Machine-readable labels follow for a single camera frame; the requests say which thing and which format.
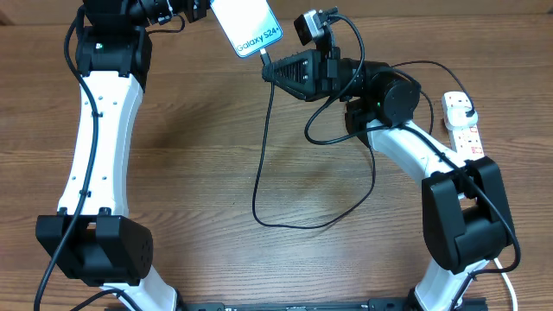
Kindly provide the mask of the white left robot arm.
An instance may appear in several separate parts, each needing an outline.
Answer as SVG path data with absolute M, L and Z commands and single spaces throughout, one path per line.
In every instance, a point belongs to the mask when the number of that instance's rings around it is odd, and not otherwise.
M 150 35 L 177 17 L 204 18 L 207 0 L 85 1 L 64 56 L 80 87 L 79 128 L 65 190 L 35 235 L 49 267 L 115 295 L 129 310 L 183 310 L 179 291 L 153 265 L 151 231 L 130 219 L 130 141 L 150 66 Z

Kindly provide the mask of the blue smartphone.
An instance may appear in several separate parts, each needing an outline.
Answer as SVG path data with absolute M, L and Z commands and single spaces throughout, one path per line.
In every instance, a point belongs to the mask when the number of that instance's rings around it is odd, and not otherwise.
M 239 58 L 249 57 L 283 38 L 267 0 L 212 0 L 210 7 Z

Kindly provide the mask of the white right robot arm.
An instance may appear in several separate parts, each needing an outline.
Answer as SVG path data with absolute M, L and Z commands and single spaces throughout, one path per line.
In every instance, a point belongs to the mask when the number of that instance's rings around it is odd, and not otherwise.
M 371 310 L 484 310 L 465 294 L 489 272 L 506 247 L 518 247 L 498 165 L 466 158 L 414 124 L 420 84 L 384 62 L 344 58 L 328 25 L 296 24 L 315 48 L 273 61 L 264 56 L 263 79 L 294 97 L 346 104 L 348 138 L 381 152 L 422 191 L 423 237 L 431 255 L 423 279 L 405 298 L 373 298 Z

